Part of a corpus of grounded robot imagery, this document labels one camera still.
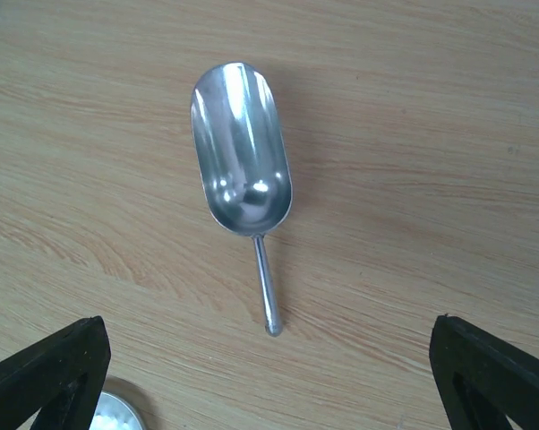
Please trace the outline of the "silver metal scoop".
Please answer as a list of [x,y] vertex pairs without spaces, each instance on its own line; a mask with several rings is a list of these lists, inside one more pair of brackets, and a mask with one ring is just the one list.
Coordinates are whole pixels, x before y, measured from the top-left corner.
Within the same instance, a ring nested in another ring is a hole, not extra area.
[[266,332],[283,331],[264,237],[290,212],[293,186],[276,102],[252,65],[212,67],[196,82],[190,122],[203,192],[216,222],[253,241]]

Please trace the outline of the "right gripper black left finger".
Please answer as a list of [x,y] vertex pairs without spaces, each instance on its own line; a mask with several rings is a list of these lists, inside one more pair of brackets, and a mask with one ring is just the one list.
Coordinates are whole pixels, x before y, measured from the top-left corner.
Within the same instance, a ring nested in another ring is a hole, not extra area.
[[107,376],[104,320],[82,318],[0,362],[0,429],[87,429]]

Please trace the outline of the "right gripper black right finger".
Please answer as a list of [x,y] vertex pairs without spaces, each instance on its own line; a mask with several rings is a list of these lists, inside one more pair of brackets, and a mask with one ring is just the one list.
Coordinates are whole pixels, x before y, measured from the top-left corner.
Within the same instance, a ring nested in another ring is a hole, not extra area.
[[456,316],[440,315],[429,349],[453,429],[539,429],[539,359]]

